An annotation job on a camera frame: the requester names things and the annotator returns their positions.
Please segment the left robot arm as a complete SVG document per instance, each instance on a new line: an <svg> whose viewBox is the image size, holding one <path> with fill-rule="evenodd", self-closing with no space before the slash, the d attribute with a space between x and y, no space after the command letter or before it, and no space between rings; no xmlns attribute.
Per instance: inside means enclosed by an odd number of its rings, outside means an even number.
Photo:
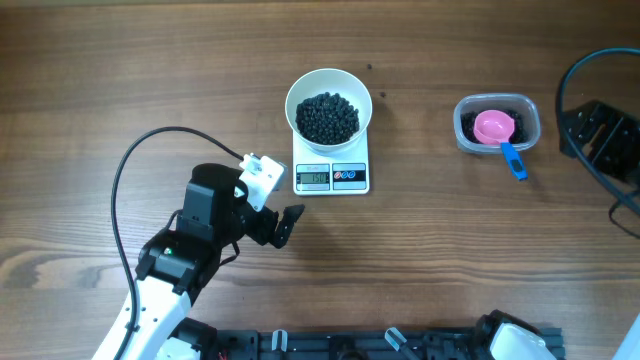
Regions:
<svg viewBox="0 0 640 360"><path fill-rule="evenodd" d="M97 359L219 359L215 328L189 318L202 289L227 264L222 251L243 237L280 249L304 208L266 207L285 165L245 156L239 168L196 166L184 205L141 249L134 293L95 353Z"/></svg>

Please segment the pink scoop blue handle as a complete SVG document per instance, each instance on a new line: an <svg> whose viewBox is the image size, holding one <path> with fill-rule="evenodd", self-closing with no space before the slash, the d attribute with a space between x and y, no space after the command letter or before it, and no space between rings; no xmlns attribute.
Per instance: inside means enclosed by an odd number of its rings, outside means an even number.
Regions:
<svg viewBox="0 0 640 360"><path fill-rule="evenodd" d="M486 110L479 113L474 122L474 136L485 145L499 145L512 175L518 181L528 179L528 173L519 153L510 142L515 131L515 120L505 112Z"/></svg>

